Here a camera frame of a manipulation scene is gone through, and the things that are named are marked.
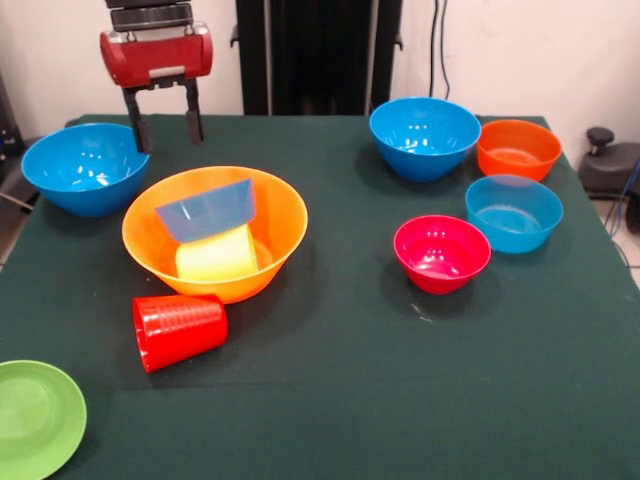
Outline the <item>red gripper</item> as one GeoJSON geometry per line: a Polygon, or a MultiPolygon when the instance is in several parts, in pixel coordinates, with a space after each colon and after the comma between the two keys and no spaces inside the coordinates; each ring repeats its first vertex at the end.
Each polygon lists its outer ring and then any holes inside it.
{"type": "Polygon", "coordinates": [[[141,153],[153,151],[148,124],[136,99],[137,88],[148,87],[166,77],[184,76],[188,109],[185,113],[188,133],[194,145],[204,141],[199,105],[199,90],[195,78],[210,73],[213,62],[213,42],[206,23],[149,30],[100,34],[100,50],[106,70],[122,94],[141,153]]]}

